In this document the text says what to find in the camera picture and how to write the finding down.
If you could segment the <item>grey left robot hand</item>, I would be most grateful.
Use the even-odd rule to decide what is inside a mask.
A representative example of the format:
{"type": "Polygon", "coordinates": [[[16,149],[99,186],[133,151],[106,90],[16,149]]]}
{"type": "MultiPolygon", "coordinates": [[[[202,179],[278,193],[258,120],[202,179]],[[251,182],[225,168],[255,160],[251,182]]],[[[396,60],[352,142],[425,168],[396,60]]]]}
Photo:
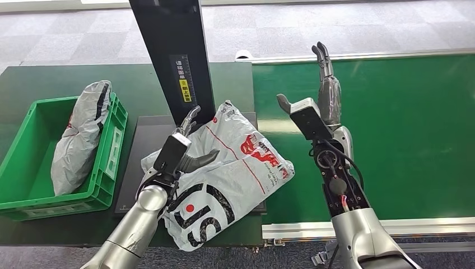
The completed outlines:
{"type": "MultiPolygon", "coordinates": [[[[181,135],[187,137],[197,124],[194,118],[200,111],[201,107],[199,105],[191,109],[187,116],[183,119],[181,125],[176,127],[174,133],[180,133],[181,135]]],[[[185,154],[178,164],[177,171],[182,173],[192,173],[193,171],[213,162],[219,152],[219,150],[211,150],[208,154],[200,157],[191,157],[185,154]]]]}

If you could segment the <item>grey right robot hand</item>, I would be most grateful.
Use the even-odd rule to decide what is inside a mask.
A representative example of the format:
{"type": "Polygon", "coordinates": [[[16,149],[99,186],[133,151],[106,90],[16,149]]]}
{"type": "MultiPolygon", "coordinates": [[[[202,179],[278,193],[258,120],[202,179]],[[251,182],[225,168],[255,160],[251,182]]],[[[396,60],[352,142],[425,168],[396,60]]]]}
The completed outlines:
{"type": "Polygon", "coordinates": [[[334,75],[327,47],[319,41],[311,50],[317,56],[320,68],[320,88],[316,103],[320,118],[330,129],[336,129],[341,125],[341,87],[334,75]]]}

